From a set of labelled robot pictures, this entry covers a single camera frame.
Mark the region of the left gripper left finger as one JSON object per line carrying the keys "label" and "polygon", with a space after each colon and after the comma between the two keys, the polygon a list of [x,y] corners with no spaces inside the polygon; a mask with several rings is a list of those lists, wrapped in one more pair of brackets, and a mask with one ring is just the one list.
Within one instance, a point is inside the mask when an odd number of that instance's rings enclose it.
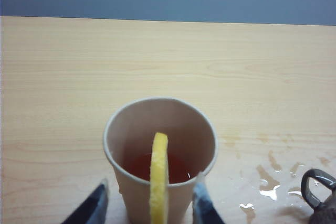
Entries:
{"label": "left gripper left finger", "polygon": [[105,223],[108,203],[109,186],[104,178],[62,223]]}

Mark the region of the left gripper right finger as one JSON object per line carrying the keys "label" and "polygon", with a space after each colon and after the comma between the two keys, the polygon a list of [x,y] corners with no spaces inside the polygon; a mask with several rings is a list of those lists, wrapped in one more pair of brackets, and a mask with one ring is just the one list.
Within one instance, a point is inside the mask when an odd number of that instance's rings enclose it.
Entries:
{"label": "left gripper right finger", "polygon": [[193,223],[224,224],[223,219],[216,211],[205,185],[205,175],[199,172],[196,176],[192,197]]}

